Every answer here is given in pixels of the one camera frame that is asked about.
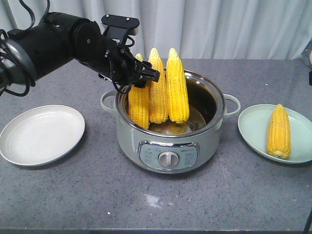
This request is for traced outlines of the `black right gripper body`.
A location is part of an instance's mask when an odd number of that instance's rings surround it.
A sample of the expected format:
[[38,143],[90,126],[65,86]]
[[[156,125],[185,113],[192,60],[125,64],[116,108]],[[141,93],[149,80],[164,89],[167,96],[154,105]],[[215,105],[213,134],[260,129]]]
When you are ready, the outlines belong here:
[[309,85],[312,85],[312,71],[309,72]]

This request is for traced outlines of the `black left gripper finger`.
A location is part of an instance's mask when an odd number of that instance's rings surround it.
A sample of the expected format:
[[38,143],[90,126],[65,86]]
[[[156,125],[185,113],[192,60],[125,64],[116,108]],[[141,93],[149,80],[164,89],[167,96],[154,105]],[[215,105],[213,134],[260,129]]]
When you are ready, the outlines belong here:
[[160,72],[152,68],[152,64],[147,61],[136,60],[136,69],[133,73],[133,85],[137,88],[150,86],[152,82],[158,82]]

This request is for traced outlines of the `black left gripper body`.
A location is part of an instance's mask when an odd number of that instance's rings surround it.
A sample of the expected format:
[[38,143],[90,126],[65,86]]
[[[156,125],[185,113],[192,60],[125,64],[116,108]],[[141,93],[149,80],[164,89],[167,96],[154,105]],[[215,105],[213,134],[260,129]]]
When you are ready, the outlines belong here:
[[129,49],[104,36],[96,22],[82,23],[74,30],[73,47],[81,64],[121,85],[130,83],[134,56],[127,56]]

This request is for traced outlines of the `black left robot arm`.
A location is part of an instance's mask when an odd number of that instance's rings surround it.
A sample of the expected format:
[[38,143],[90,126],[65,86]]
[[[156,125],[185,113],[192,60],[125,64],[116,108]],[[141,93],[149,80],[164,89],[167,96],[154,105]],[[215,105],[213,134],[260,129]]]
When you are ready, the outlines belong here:
[[0,90],[13,94],[12,84],[23,85],[25,96],[36,81],[76,59],[110,80],[125,94],[132,86],[143,88],[157,82],[160,73],[149,62],[130,52],[128,40],[137,34],[139,20],[105,15],[99,25],[85,18],[48,13],[39,25],[0,33]]

